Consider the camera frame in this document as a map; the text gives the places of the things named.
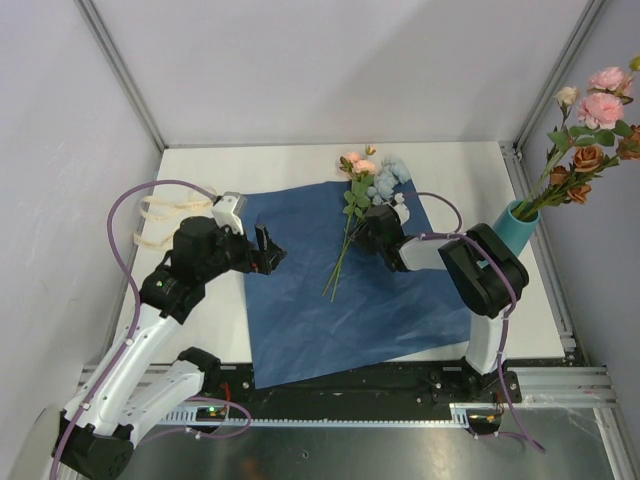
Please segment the orange rose spray stem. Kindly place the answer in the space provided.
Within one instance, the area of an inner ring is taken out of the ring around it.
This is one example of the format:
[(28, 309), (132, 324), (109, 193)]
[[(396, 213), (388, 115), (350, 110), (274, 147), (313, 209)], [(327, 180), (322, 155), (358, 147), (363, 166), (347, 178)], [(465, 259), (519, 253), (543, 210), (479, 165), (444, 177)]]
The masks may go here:
[(639, 127), (619, 120), (613, 129), (586, 126), (555, 128), (543, 173), (523, 205), (513, 210), (523, 221), (551, 206), (585, 204), (591, 182), (622, 161), (639, 159)]

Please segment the cream single rose stem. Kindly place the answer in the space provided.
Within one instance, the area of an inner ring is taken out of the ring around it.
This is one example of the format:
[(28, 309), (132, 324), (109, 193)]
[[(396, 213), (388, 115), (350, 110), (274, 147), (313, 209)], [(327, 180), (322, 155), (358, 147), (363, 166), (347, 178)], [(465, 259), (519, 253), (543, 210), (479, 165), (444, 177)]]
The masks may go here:
[(572, 171), (563, 166), (561, 161), (573, 147), (573, 137), (567, 126), (567, 120), (579, 96), (580, 92), (577, 87), (563, 87), (554, 96), (561, 120), (547, 134), (550, 148), (545, 154), (544, 168), (539, 179), (519, 207), (516, 216), (520, 220), (532, 221), (537, 217), (541, 208), (551, 204), (558, 206), (565, 202), (565, 190)]

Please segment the blue flower bouquet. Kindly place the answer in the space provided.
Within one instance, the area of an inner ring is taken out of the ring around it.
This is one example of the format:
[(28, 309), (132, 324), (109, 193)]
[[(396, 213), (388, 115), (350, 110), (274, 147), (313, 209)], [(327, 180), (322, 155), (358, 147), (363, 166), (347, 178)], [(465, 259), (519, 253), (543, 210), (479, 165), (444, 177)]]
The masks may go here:
[(251, 194), (245, 225), (267, 227), (286, 258), (244, 279), (259, 388), (466, 342), (471, 313), (448, 273), (394, 273), (378, 255), (341, 251), (344, 182)]

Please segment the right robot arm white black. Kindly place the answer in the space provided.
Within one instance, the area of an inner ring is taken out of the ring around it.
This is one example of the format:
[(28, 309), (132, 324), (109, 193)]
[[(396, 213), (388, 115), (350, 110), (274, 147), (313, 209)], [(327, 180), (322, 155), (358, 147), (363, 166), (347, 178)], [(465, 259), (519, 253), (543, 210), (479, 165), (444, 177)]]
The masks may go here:
[(448, 378), (473, 401), (484, 401), (505, 378), (510, 316), (529, 274), (516, 255), (487, 224), (464, 233), (408, 235), (409, 211), (403, 205), (373, 207), (350, 239), (362, 251), (379, 255), (393, 272), (443, 269), (472, 312), (470, 340), (460, 370)]

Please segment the pink rose spray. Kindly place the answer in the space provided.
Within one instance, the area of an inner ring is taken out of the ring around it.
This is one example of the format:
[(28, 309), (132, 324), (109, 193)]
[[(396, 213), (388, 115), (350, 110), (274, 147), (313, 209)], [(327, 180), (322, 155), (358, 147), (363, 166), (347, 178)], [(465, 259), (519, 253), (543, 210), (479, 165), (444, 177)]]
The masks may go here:
[(615, 127), (616, 122), (625, 121), (625, 109), (633, 103), (635, 77), (639, 75), (639, 57), (634, 56), (626, 68), (608, 67), (591, 75), (586, 91), (581, 93), (567, 126), (586, 126), (590, 129)]
[(346, 202), (343, 213), (346, 215), (347, 220), (342, 247), (324, 290), (324, 293), (331, 291), (331, 301), (334, 301), (336, 297), (343, 262), (352, 242), (351, 233), (360, 225), (364, 219), (364, 214), (372, 204), (367, 191), (373, 186), (377, 171), (376, 165), (371, 160), (375, 153), (376, 149), (373, 146), (366, 145), (363, 153), (349, 152), (339, 159), (339, 170), (347, 175), (349, 187), (343, 194)]

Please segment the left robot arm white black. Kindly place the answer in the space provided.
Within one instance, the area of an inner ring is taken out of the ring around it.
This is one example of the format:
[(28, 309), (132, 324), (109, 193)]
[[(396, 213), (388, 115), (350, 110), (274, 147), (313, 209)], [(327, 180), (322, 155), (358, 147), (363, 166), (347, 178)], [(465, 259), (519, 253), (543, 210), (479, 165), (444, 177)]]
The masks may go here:
[(173, 247), (134, 292), (134, 318), (90, 379), (60, 413), (49, 476), (67, 466), (89, 479), (115, 479), (142, 438), (176, 406), (222, 388), (220, 360), (197, 347), (182, 351), (165, 375), (135, 390), (156, 352), (204, 299), (206, 285), (229, 272), (271, 274), (286, 252), (265, 226), (256, 239), (214, 219), (183, 220)]

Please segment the pale blue flower stem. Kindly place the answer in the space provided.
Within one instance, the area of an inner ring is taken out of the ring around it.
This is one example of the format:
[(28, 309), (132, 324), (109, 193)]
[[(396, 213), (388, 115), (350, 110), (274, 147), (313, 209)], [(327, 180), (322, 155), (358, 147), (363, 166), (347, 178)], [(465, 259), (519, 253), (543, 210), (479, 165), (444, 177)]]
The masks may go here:
[(411, 179), (411, 174), (402, 160), (388, 157), (376, 167), (373, 186), (367, 191), (372, 201), (369, 208), (391, 201), (396, 194), (396, 188)]

